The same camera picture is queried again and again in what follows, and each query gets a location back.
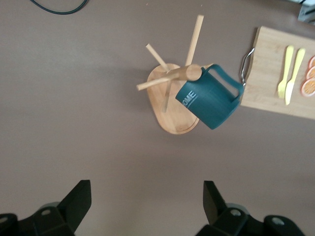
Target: wooden cutting board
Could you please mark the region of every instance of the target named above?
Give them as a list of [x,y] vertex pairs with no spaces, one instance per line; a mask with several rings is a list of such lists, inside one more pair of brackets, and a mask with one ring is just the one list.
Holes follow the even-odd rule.
[[[291,78],[296,52],[305,48],[306,53],[294,84],[291,103],[286,106],[278,98],[278,84],[282,80],[285,49],[294,46],[288,80]],[[308,62],[315,55],[315,41],[294,34],[260,27],[257,31],[247,74],[247,84],[241,105],[270,112],[315,119],[315,96],[304,97],[300,88],[305,80]]]

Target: wooden base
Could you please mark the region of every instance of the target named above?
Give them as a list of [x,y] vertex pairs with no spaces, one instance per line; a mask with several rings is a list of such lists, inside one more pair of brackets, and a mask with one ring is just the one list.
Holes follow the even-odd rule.
[[[175,64],[168,63],[167,65],[171,70],[179,68],[179,66]],[[165,70],[159,65],[150,73],[148,81],[161,78],[165,75]],[[158,123],[165,131],[171,134],[185,134],[191,131],[199,121],[193,113],[175,99],[175,96],[184,84],[185,81],[175,80],[172,82],[168,106],[165,113],[162,112],[162,105],[165,98],[167,83],[155,85],[147,89]]]

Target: cable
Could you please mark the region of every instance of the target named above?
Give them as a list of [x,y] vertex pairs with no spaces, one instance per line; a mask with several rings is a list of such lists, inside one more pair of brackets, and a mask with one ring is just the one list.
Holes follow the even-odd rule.
[[65,12],[59,12],[59,11],[53,11],[53,10],[50,10],[42,5],[40,5],[39,3],[35,2],[35,0],[30,0],[32,3],[34,3],[36,6],[40,7],[41,9],[45,10],[45,11],[48,11],[50,13],[53,13],[53,14],[57,14],[57,15],[69,15],[69,14],[73,14],[73,13],[76,13],[78,12],[79,10],[81,10],[85,4],[87,4],[87,2],[89,0],[84,0],[83,3],[81,3],[81,5],[79,5],[76,9],[72,10],[72,11],[65,11]]

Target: mug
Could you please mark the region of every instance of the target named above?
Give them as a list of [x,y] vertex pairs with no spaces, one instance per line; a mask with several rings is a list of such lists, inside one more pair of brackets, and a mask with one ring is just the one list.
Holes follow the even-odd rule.
[[[232,87],[238,95],[220,83],[210,71],[216,73]],[[202,68],[202,75],[196,81],[187,81],[179,90],[176,99],[180,101],[195,116],[204,122],[210,129],[219,127],[238,107],[244,86],[233,80],[216,64],[207,69]]]

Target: orange slice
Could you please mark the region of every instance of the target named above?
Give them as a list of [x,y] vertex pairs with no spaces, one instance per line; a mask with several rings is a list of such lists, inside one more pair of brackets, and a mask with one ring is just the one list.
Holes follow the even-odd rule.
[[315,56],[313,56],[309,61],[309,69],[315,66]]
[[315,66],[313,66],[311,69],[309,69],[309,71],[306,74],[306,79],[312,79],[315,78]]
[[303,96],[310,97],[315,94],[315,78],[306,80],[302,87],[301,93]]

